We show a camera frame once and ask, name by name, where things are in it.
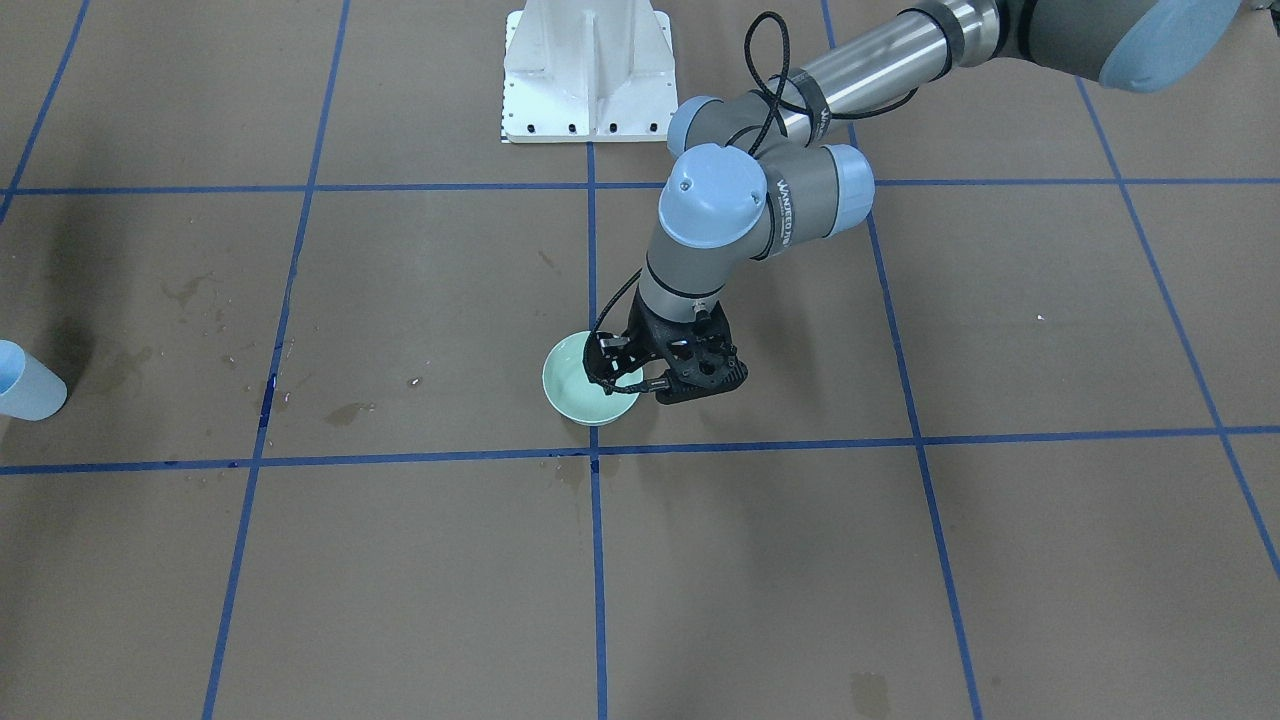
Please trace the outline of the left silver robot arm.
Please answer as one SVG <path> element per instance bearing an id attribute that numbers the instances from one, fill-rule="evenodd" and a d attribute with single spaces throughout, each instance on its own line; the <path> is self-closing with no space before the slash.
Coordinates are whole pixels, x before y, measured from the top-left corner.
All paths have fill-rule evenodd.
<path id="1" fill-rule="evenodd" d="M 896 110 L 929 82 L 996 58 L 1106 88 L 1152 94 L 1194 69 L 1236 1 L 916 1 L 892 20 L 740 97 L 684 102 L 667 132 L 660 191 L 626 328 L 594 325 L 575 361 L 608 395 L 680 404 L 739 388 L 722 293 L 735 268 L 861 224 L 874 202 L 867 158 L 831 131 Z"/>

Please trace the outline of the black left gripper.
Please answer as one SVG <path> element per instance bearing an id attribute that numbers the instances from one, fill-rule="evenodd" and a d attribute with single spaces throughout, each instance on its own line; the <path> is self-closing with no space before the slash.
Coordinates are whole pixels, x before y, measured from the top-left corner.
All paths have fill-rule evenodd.
<path id="1" fill-rule="evenodd" d="M 654 361 L 668 366 L 667 375 L 714 375 L 716 310 L 696 301 L 691 319 L 677 322 L 634 299 L 626 332 L 596 336 L 596 354 L 585 354 L 585 374 L 604 391 L 644 391 L 641 366 Z"/>

